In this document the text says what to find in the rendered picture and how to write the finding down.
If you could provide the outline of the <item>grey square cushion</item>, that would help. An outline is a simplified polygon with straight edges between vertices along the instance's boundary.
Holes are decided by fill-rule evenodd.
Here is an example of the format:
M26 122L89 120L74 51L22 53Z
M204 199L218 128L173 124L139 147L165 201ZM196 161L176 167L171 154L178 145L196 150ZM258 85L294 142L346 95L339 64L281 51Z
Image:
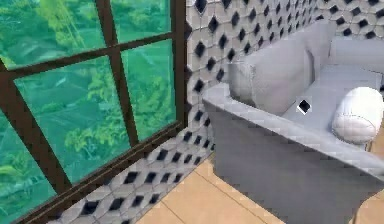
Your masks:
M282 41L228 65L231 97L266 112L282 115L313 82L309 50Z

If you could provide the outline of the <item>grey sofa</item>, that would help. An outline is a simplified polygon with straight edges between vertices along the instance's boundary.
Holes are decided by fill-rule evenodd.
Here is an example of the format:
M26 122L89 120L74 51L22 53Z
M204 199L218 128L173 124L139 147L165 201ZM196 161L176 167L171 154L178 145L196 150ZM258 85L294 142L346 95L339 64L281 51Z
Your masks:
M232 98L228 80L206 90L215 173L285 224L348 224L384 189L384 159L367 151L372 140L342 141L331 125L354 88L376 89L384 100L384 41L339 36L327 20L265 47L282 41L309 50L313 82L282 115ZM311 105L306 114L297 109L302 100Z

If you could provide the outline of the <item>brown framed window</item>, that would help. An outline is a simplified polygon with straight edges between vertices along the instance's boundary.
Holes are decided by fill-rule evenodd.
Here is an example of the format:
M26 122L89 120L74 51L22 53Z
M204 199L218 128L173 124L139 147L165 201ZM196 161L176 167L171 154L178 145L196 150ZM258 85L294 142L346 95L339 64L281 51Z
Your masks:
M186 124L186 0L0 0L0 224L92 223Z

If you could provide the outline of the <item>small black white phone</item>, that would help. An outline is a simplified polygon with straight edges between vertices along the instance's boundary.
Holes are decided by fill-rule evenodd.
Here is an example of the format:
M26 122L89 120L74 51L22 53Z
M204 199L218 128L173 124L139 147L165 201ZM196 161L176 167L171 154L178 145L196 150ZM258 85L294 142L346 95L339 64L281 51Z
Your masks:
M310 108L311 105L306 100L302 100L297 106L297 109L303 114L306 114Z

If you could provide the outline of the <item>white bolster pillow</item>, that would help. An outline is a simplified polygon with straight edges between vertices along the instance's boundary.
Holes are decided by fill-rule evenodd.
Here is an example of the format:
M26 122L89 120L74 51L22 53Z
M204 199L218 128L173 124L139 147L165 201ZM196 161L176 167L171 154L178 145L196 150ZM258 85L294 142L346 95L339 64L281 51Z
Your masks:
M342 141L363 145L376 137L383 118L381 93L370 87L357 87L349 91L338 105L332 132Z

